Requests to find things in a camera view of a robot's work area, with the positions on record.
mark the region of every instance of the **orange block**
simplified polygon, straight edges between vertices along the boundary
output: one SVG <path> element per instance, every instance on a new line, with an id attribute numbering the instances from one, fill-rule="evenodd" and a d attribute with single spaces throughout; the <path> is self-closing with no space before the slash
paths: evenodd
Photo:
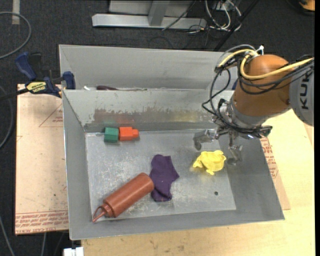
<path id="1" fill-rule="evenodd" d="M 119 127 L 119 141 L 131 141 L 139 137 L 139 131 L 132 127 Z"/>

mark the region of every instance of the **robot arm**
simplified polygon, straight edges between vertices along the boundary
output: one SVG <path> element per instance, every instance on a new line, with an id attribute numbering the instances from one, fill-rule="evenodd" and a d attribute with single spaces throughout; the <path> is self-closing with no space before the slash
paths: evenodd
<path id="1" fill-rule="evenodd" d="M 234 47 L 231 50 L 222 55 L 227 57 L 218 61 L 209 100 L 202 104 L 205 110 L 213 114 L 217 129 L 195 134 L 193 140 L 199 150 L 201 142 L 212 141 L 228 133 L 229 149 L 236 162 L 241 160 L 241 146 L 236 145 L 236 138 L 268 136 L 272 127 L 263 126 L 263 123 L 271 117 L 293 109 L 300 120 L 314 125 L 315 64 L 312 56 L 303 56 L 289 63 L 273 54 L 259 54 L 258 51 L 263 48 L 255 50 L 252 46 Z M 222 72 L 228 72 L 230 77 L 229 68 L 235 65 L 238 77 L 232 97 L 229 100 L 222 98 L 214 106 L 213 99 L 228 87 L 227 84 L 213 95 L 217 77 Z"/>

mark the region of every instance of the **dark carpet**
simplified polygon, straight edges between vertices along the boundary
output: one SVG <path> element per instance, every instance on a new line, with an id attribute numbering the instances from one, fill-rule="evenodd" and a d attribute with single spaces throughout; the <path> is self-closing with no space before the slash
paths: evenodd
<path id="1" fill-rule="evenodd" d="M 16 91 L 27 77 L 15 66 L 18 54 L 28 51 L 42 54 L 42 68 L 52 71 L 53 77 L 60 75 L 58 45 L 95 45 L 130 48 L 183 49 L 213 51 L 225 32 L 200 32 L 190 35 L 175 29 L 148 28 L 93 28 L 92 16 L 106 13 L 105 0 L 20 0 L 20 14 L 30 22 L 32 34 L 27 44 L 18 52 L 0 59 L 0 86 L 6 93 Z M 242 0 L 239 9 L 244 12 L 253 2 Z M 273 53 L 288 61 L 315 52 L 315 16 L 296 7 L 297 0 L 260 0 L 234 32 L 222 45 L 220 52 L 240 44 L 255 47 L 264 45 L 265 53 Z M 0 1 L 0 12 L 11 12 L 12 0 Z M 196 1 L 188 17 L 208 17 L 204 1 Z M 21 45 L 28 36 L 24 21 L 12 25 L 10 15 L 0 15 L 0 56 Z M 17 102 L 11 100 L 13 118 L 16 119 Z M 0 143 L 10 127 L 11 108 L 7 100 L 0 101 Z M 13 129 L 6 143 L 0 148 L 0 216 L 8 240 L 17 256 L 41 254 L 43 234 L 14 234 L 15 173 L 16 173 L 16 130 Z M 52 256 L 58 242 L 56 255 L 63 248 L 72 246 L 68 233 L 50 232 L 46 235 L 44 255 Z M 5 237 L 0 231 L 0 255 L 11 255 Z"/>

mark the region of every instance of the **yellow cable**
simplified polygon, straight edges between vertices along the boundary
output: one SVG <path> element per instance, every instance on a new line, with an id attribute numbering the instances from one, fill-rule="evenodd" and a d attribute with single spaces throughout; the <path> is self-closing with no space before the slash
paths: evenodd
<path id="1" fill-rule="evenodd" d="M 281 72 L 284 72 L 284 71 L 287 71 L 289 69 L 292 69 L 292 68 L 298 67 L 300 65 L 306 64 L 306 63 L 308 63 L 308 62 L 310 62 L 310 61 L 315 59 L 314 57 L 313 58 L 308 58 L 308 59 L 293 63 L 293 64 L 288 65 L 288 66 L 284 66 L 284 67 L 279 68 L 277 70 L 271 71 L 269 73 L 261 74 L 261 75 L 248 75 L 244 71 L 244 66 L 245 66 L 246 61 L 247 61 L 249 56 L 250 56 L 249 54 L 246 55 L 243 58 L 243 60 L 241 62 L 241 65 L 240 65 L 240 73 L 247 80 L 258 80 L 258 79 L 264 79 L 264 78 L 267 78 L 267 77 L 270 77 L 270 76 L 273 76 L 273 75 L 277 75 L 277 74 L 279 74 Z"/>
<path id="2" fill-rule="evenodd" d="M 242 50 L 237 50 L 230 54 L 228 57 L 226 57 L 219 65 L 218 68 L 221 67 L 223 64 L 225 64 L 228 60 L 230 60 L 233 56 L 240 54 L 240 53 L 245 53 L 245 52 L 250 52 L 254 54 L 255 56 L 259 55 L 255 50 L 252 49 L 242 49 Z"/>

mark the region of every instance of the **purple cloth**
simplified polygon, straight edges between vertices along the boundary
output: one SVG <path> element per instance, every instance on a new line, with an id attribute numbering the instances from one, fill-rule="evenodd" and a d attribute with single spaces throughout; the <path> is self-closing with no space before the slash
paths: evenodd
<path id="1" fill-rule="evenodd" d="M 179 174 L 172 163 L 171 156 L 155 155 L 151 161 L 151 172 L 149 176 L 154 184 L 154 190 L 151 192 L 153 200 L 156 202 L 171 200 L 171 184 L 179 178 Z"/>

